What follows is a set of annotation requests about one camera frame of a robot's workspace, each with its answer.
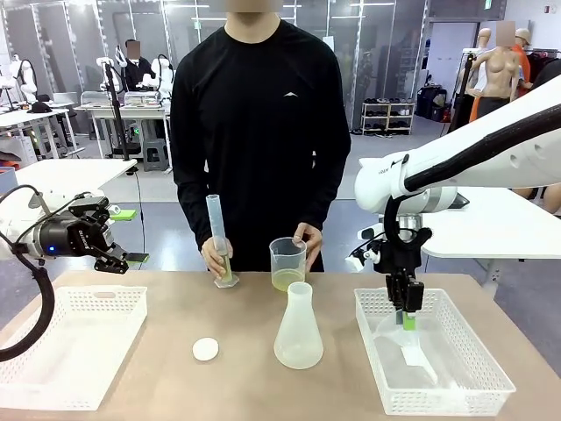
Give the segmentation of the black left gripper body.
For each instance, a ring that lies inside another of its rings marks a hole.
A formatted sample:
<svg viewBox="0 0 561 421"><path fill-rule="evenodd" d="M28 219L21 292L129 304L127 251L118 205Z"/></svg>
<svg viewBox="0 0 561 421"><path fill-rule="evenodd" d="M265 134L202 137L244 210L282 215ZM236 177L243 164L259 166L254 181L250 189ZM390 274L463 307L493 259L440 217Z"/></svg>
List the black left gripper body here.
<svg viewBox="0 0 561 421"><path fill-rule="evenodd" d="M77 199L66 210L46 218L37 227L41 257L106 257L115 249L107 225L110 201L105 196Z"/></svg>

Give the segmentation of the person's right hand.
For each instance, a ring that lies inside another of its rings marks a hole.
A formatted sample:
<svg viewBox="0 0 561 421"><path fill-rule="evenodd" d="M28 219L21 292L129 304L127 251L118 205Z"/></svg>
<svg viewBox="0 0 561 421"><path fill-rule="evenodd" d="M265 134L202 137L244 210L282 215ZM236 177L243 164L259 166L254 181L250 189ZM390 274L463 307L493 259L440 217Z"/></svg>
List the person's right hand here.
<svg viewBox="0 0 561 421"><path fill-rule="evenodd" d="M214 239L210 237L202 244L201 256L204 259L207 269L217 280L229 282L232 280L229 258L233 255L233 249L228 239L226 240L226 246L228 258L225 258L224 254L220 254L216 250Z"/></svg>

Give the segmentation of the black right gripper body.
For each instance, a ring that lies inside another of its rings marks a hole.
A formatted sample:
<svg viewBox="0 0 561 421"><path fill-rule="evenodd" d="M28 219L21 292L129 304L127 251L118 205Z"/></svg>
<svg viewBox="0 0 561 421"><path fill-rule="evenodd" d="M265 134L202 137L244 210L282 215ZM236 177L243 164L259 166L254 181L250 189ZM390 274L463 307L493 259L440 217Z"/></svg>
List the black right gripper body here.
<svg viewBox="0 0 561 421"><path fill-rule="evenodd" d="M380 242L380 261L374 264L374 271L384 275L407 275L415 277L415 270L421 263L421 248L432 237L430 228L395 229L386 231Z"/></svg>

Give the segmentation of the person's left hand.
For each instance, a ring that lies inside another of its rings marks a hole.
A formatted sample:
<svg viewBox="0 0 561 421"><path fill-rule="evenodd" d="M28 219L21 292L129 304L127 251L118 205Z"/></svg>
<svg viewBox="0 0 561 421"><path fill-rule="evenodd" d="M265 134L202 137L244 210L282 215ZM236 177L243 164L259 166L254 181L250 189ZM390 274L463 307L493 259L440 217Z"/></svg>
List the person's left hand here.
<svg viewBox="0 0 561 421"><path fill-rule="evenodd" d="M293 243L298 245L302 242L306 246L306 271L310 272L320 256L323 245L323 235L321 231L313 225L300 223L295 230Z"/></svg>

